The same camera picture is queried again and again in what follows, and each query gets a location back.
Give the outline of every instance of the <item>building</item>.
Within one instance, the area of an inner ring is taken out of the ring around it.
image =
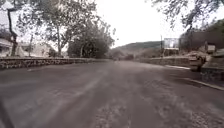
[[[11,49],[12,43],[0,38],[0,57],[10,56]]]
[[[49,53],[55,50],[51,47],[51,45],[47,43],[37,43],[32,46],[32,52],[31,54],[34,55],[34,57],[43,57],[47,58],[49,57]]]

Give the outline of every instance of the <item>sign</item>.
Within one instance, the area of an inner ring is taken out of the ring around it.
[[[179,39],[178,38],[165,38],[164,49],[179,50]]]

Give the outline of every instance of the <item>wall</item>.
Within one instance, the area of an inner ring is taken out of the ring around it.
[[[142,58],[136,60],[138,62],[157,64],[157,65],[172,65],[172,66],[182,66],[189,67],[188,58]]]
[[[83,59],[83,58],[0,58],[0,69],[27,68],[46,65],[63,65],[72,63],[91,63],[106,60]]]
[[[204,80],[224,81],[224,57],[213,57],[202,67]]]

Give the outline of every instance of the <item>pole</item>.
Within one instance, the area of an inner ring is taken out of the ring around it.
[[[161,57],[163,58],[163,36],[161,35]]]
[[[31,49],[32,49],[32,42],[33,42],[33,34],[31,35],[31,38],[30,38],[29,57],[31,56],[30,53],[31,53]]]

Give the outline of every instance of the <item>asphalt road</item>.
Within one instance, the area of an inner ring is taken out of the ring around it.
[[[224,128],[224,92],[182,79],[199,76],[135,62],[0,71],[0,119],[15,128]]]

